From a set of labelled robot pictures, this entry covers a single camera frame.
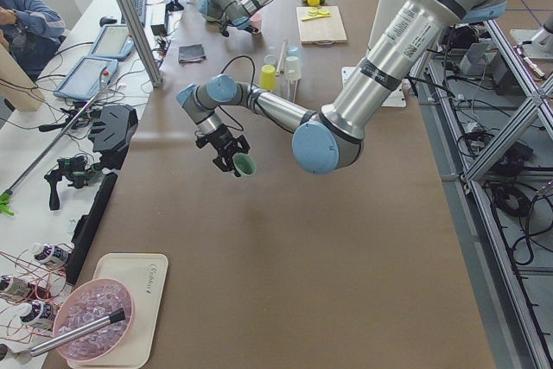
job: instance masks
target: metal tongs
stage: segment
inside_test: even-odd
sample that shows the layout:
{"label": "metal tongs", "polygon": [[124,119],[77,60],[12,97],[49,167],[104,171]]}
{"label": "metal tongs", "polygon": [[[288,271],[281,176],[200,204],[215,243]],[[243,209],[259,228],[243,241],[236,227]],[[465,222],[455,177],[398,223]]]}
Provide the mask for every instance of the metal tongs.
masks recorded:
{"label": "metal tongs", "polygon": [[109,326],[112,323],[123,321],[124,319],[125,319],[124,310],[119,309],[114,311],[110,315],[106,315],[95,321],[91,321],[85,326],[82,326],[80,328],[75,328],[70,332],[64,333],[58,337],[54,337],[52,340],[45,341],[40,345],[36,345],[33,347],[29,347],[27,349],[24,349],[21,352],[14,352],[8,347],[8,345],[5,345],[4,343],[0,343],[0,362],[2,360],[12,358],[17,360],[22,365],[25,365],[29,363],[30,360],[33,359],[35,356],[39,356],[41,354],[49,352],[55,349],[56,347],[63,346],[66,343],[69,343],[70,341],[78,339],[79,337],[95,332],[96,330],[99,330],[104,326]]}

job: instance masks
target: robotic arm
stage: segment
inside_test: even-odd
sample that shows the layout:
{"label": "robotic arm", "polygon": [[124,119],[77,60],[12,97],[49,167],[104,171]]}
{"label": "robotic arm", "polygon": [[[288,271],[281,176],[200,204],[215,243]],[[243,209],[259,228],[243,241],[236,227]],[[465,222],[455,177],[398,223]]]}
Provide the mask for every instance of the robotic arm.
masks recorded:
{"label": "robotic arm", "polygon": [[[246,29],[247,16],[268,0],[262,1],[207,0],[203,11],[205,16]],[[365,125],[372,114],[445,26],[494,19],[503,13],[505,4],[506,0],[407,0],[336,100],[317,113],[255,86],[234,82],[227,75],[201,87],[188,86],[177,100],[198,125],[204,142],[218,151],[218,159],[226,160],[224,171],[234,170],[239,175],[232,159],[237,153],[247,153],[249,146],[243,137],[232,137],[215,109],[242,105],[293,132],[292,150],[302,168],[314,174],[329,173],[359,158]]]}

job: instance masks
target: keyboard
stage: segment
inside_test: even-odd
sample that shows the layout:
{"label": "keyboard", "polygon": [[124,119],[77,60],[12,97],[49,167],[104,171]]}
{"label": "keyboard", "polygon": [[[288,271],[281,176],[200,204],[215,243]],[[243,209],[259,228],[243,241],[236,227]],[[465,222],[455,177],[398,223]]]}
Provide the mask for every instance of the keyboard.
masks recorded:
{"label": "keyboard", "polygon": [[[138,20],[144,26],[146,24],[146,0],[131,0],[138,15]],[[121,23],[124,24],[124,16],[121,16]]]}

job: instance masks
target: pink bowl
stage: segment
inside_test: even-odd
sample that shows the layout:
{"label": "pink bowl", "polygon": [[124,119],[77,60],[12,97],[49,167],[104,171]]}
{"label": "pink bowl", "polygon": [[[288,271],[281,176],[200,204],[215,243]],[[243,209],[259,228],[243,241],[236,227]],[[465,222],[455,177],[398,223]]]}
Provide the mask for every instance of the pink bowl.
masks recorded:
{"label": "pink bowl", "polygon": [[58,310],[54,320],[54,337],[69,331],[69,327],[73,329],[87,324],[92,316],[93,320],[97,320],[121,307],[124,308],[125,321],[105,326],[60,346],[57,348],[58,353],[67,360],[79,363],[92,362],[111,352],[129,332],[134,321],[132,296],[118,280],[100,278],[78,287]]}

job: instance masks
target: person's hand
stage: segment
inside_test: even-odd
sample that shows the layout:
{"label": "person's hand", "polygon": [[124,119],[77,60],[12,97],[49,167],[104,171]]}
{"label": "person's hand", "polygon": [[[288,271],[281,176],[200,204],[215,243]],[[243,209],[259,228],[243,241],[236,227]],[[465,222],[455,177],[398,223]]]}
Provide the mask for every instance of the person's hand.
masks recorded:
{"label": "person's hand", "polygon": [[0,7],[0,25],[15,25],[17,15],[13,10]]}
{"label": "person's hand", "polygon": [[6,51],[10,51],[10,43],[3,37],[3,30],[0,29],[0,45],[2,45]]}

